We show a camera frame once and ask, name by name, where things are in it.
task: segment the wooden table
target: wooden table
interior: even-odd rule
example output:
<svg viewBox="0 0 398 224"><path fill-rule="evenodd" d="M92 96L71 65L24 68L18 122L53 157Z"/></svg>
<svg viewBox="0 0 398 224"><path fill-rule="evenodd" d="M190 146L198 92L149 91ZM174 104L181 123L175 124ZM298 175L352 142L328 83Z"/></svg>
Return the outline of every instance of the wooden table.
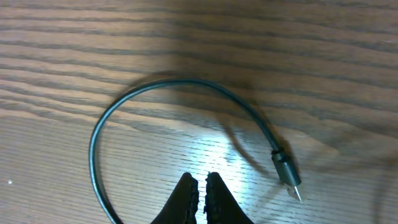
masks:
<svg viewBox="0 0 398 224"><path fill-rule="evenodd" d="M149 223L183 172L219 172L255 223L398 223L398 1L1 1L1 223L109 223L88 141L104 109L153 80L204 78L267 117L295 154L304 203L234 103L153 90L100 147L126 223Z"/></svg>

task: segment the usb connector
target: usb connector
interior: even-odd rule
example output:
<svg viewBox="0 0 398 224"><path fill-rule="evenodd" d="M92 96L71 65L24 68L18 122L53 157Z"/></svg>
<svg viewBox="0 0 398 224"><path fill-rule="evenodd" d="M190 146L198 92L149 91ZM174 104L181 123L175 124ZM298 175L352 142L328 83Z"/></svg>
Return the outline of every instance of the usb connector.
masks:
<svg viewBox="0 0 398 224"><path fill-rule="evenodd" d="M300 202L304 200L301 178L292 158L283 149L272 152L272 161L280 181L287 185L287 193Z"/></svg>

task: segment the black cable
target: black cable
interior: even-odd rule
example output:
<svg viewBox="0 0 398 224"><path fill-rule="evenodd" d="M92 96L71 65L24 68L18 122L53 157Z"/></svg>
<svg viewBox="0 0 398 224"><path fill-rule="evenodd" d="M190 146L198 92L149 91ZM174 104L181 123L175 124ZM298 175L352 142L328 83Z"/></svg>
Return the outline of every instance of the black cable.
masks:
<svg viewBox="0 0 398 224"><path fill-rule="evenodd" d="M188 79L188 78L160 80L160 81L151 82L151 83L147 83L145 85L139 86L139 87L123 94L123 96L121 96L117 100L115 100L111 104L111 106L109 106L108 109L105 110L105 112L102 114L102 116L100 117L100 119L98 120L98 122L94 128L93 134L91 135L90 148L89 148L91 183L93 184L94 192L98 198L99 203L101 204L102 208L104 209L105 213L107 214L107 216L109 217L109 219L112 221L113 224L122 224L122 221L118 217L116 212L114 211L114 209L111 205L111 202L106 197L105 191L104 191L104 189L102 189L102 185L100 184L100 182L98 180L98 176L97 176L98 174L96 171L96 151L95 150L96 150L97 143L98 143L99 133L100 133L101 129L103 128L105 121L111 116L113 111L115 111L120 105L122 105L128 99L130 99L133 96L136 96L140 93L148 91L148 90L153 90L156 88L162 88L162 87L173 86L173 85L201 85L201 86L210 87L210 88L218 91L225 97L234 101L237 105L242 107L242 109L244 111L246 111L247 114L250 115L250 117L260 127L261 131L264 133L264 135L270 142L271 147L274 150L273 152L278 153L280 150L278 141L276 140L272 131L269 129L266 122L260 117L259 113L256 110L254 110L254 108L252 106L250 106L248 103L246 103L244 100L242 100L239 96L235 95L234 93L225 89L222 86L219 86L213 82L206 81L206 80Z"/></svg>

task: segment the wood grain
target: wood grain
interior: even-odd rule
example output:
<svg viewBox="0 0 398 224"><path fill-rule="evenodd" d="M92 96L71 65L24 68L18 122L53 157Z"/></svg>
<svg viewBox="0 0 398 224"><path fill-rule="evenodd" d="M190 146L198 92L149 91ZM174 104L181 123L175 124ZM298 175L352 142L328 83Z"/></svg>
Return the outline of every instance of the wood grain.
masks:
<svg viewBox="0 0 398 224"><path fill-rule="evenodd" d="M232 102L164 88L125 103L101 140L126 223L149 223L183 172L206 223L208 171L255 223L397 223L397 69L397 1L2 1L1 223L109 223L88 173L93 125L121 93L172 77L213 80L262 111L308 200L288 198Z"/></svg>

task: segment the usb cable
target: usb cable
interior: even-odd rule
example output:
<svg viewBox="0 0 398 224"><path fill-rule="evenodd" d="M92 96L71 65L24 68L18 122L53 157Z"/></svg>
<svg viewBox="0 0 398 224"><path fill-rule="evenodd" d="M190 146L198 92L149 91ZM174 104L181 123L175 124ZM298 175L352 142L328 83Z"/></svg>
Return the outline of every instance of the usb cable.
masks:
<svg viewBox="0 0 398 224"><path fill-rule="evenodd" d="M91 135L90 146L89 146L89 163L90 163L90 177L91 183L93 184L94 192L98 198L99 203L104 209L105 213L109 217L109 219L114 224L122 223L121 219L118 217L116 212L114 211L111 202L108 200L106 193L104 191L103 185L100 182L96 170L96 148L98 145L98 136L100 131L102 130L106 120L111 116L113 111L115 111L120 105L126 102L128 99L156 88L162 88L167 86L174 85L200 85L204 87L211 88L218 93L221 93L223 96L235 102L238 106L240 106L252 119L253 121L260 127L261 131L264 133L265 137L268 139L271 147L272 147L272 161L274 162L276 171L279 175L279 179L287 185L287 191L289 195L296 198L299 201L303 200L303 191L301 185L301 179L297 169L294 165L292 158L286 154L284 149L280 146L279 142L276 140L272 131L269 129L266 122L261 118L259 113L250 106L247 102L245 102L242 98L235 95L233 92L227 90L226 88L219 86L213 82L207 80L199 80L199 79L191 79L191 78L177 78L177 79L169 79L169 80L160 80L156 82L147 83L145 85L141 85L128 91L127 93L120 96L117 100L115 100L102 114L97 124L94 127L93 134Z"/></svg>

